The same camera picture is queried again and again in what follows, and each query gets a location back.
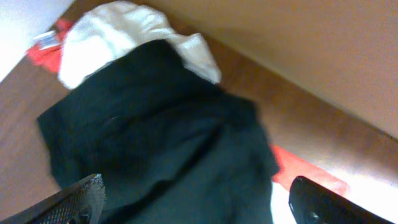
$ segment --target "white cloth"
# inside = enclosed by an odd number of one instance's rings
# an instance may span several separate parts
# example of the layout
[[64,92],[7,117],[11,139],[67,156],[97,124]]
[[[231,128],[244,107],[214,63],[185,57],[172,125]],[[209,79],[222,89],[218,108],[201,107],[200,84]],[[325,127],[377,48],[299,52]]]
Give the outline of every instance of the white cloth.
[[271,214],[274,224],[296,224],[289,207],[289,191],[272,182]]
[[124,1],[100,5],[76,22],[64,40],[58,79],[76,88],[95,71],[155,39],[171,43],[185,68],[209,82],[220,82],[221,72],[200,34],[179,35],[163,13]]

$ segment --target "white wall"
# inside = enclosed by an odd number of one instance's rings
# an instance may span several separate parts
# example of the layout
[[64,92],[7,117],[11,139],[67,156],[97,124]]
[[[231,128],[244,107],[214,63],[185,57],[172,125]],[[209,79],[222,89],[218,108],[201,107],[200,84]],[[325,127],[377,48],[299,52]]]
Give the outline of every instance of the white wall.
[[74,0],[0,1],[0,82]]

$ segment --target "black plastic object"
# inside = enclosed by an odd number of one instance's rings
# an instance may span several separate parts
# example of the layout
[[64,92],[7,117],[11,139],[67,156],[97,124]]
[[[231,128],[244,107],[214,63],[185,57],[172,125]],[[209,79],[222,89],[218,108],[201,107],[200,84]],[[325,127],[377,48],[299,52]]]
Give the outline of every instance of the black plastic object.
[[290,187],[289,205],[297,224],[391,223],[303,176]]
[[105,186],[101,174],[91,174],[0,224],[95,224],[98,223],[104,203]]

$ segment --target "tag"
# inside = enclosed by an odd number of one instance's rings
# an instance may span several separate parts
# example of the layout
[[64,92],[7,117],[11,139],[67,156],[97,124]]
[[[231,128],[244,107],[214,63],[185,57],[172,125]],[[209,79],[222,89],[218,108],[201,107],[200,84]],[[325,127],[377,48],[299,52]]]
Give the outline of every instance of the tag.
[[55,47],[61,44],[54,30],[40,34],[34,37],[33,40],[39,45],[40,50]]

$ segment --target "black garment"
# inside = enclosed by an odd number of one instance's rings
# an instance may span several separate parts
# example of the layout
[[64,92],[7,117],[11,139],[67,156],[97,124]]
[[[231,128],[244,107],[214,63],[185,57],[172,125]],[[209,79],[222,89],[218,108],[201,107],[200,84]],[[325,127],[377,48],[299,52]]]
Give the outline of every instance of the black garment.
[[185,69],[164,40],[100,70],[38,120],[62,188],[103,175],[103,222],[272,223],[278,168],[253,104]]

